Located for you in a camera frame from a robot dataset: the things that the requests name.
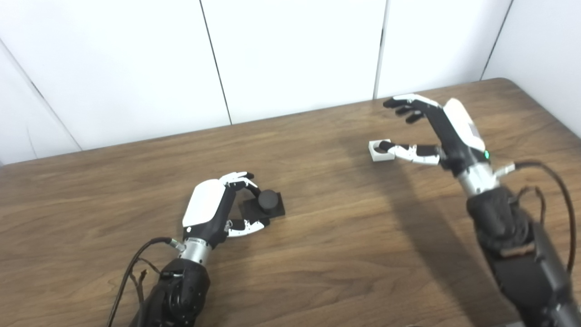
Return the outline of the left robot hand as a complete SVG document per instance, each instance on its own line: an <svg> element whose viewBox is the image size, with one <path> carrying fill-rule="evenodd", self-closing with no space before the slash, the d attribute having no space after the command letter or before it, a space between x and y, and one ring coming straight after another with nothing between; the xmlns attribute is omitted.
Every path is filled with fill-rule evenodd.
<svg viewBox="0 0 581 327"><path fill-rule="evenodd" d="M237 191L247 189L256 198L260 195L254 177L249 172L232 172L198 184L182 218L183 240L203 240L215 249L226 238L246 236L269 226L269 218L229 218Z"/></svg>

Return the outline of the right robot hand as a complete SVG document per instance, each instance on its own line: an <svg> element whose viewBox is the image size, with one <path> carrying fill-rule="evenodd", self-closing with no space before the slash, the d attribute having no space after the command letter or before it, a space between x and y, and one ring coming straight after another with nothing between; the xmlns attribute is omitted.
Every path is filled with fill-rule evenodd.
<svg viewBox="0 0 581 327"><path fill-rule="evenodd" d="M490 155L471 116L458 99L445 105L418 94L393 96L383 106L395 109L397 116L407 116L405 122L414 124L426 118L440 145L398 144L383 140L379 148L396 158L424 165L440 165L454 177L477 164L488 164Z"/></svg>

